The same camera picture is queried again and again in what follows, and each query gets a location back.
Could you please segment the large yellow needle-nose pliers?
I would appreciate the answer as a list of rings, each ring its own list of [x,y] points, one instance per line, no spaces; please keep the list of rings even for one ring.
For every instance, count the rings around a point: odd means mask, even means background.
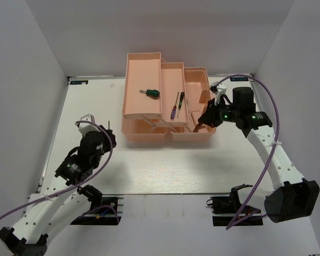
[[[195,126],[193,132],[197,132],[197,133],[205,133],[207,131],[205,124],[199,122],[197,123],[197,125]]]

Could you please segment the blue handled thin screwdriver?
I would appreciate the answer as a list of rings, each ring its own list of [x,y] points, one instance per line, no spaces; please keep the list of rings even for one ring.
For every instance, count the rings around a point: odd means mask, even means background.
[[[175,113],[176,113],[176,110],[177,110],[177,102],[178,102],[178,98],[179,98],[179,92],[177,93],[177,97],[176,97],[176,100],[175,100],[175,104],[172,108],[172,111],[171,111],[171,115],[170,115],[170,120],[173,121],[174,120],[174,117],[175,117]]]

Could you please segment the black green precision screwdriver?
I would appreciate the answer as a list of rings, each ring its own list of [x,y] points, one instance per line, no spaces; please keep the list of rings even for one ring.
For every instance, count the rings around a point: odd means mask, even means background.
[[[181,110],[184,97],[185,97],[185,93],[184,93],[184,91],[182,91],[182,92],[180,93],[180,98],[179,98],[177,117],[179,117],[179,112],[180,112],[180,110]]]

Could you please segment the pink plastic toolbox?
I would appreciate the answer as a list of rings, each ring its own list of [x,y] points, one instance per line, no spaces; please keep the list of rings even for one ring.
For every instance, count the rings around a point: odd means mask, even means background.
[[[129,53],[127,55],[122,133],[129,142],[162,142],[169,137],[176,142],[205,142],[216,130],[206,126],[205,133],[193,132],[198,118],[211,100],[207,70],[185,67],[182,62],[166,62],[161,53]],[[153,99],[140,90],[160,92]],[[184,91],[178,114],[180,93]],[[179,98],[174,120],[170,120],[177,93]]]

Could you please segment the green stubby screwdriver orange cap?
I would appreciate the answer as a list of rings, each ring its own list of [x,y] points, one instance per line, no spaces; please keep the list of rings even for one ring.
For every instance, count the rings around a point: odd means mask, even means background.
[[[112,129],[110,128],[110,121],[108,121],[108,129],[107,129],[107,132],[109,133],[110,136],[113,135],[113,131],[112,131]]]

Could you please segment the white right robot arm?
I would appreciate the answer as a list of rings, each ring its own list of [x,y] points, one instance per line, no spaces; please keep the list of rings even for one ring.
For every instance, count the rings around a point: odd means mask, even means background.
[[[319,185],[314,180],[308,181],[297,170],[275,139],[270,118],[256,110],[253,90],[236,87],[232,100],[225,95],[223,85],[214,85],[210,90],[215,98],[208,101],[198,123],[212,128],[224,122],[234,123],[256,149],[273,184],[274,191],[264,202],[269,219],[278,223],[310,216],[319,195]]]

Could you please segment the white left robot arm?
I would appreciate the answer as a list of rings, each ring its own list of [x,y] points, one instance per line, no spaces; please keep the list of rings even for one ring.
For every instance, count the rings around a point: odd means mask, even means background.
[[[56,169],[43,197],[30,202],[30,210],[12,227],[0,230],[0,240],[13,255],[44,255],[56,235],[76,218],[101,209],[115,212],[87,182],[106,166],[101,158],[112,155],[116,137],[110,128],[90,121],[79,121],[77,126],[80,144]]]

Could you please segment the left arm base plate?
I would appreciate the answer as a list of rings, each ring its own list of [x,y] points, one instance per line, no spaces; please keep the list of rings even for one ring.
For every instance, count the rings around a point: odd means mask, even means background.
[[[124,206],[123,195],[105,195],[101,202],[91,205],[88,213],[76,218],[70,225],[118,226]]]

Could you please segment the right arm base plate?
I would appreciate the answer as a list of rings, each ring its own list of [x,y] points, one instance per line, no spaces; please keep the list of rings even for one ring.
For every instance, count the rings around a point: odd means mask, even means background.
[[[239,199],[231,199],[230,195],[218,195],[208,199],[206,205],[211,208],[213,226],[226,227],[237,213],[241,206],[241,202]],[[252,212],[255,212],[255,214],[248,219],[237,223],[236,226],[263,226],[261,210],[249,205],[242,210],[236,221],[248,216]]]

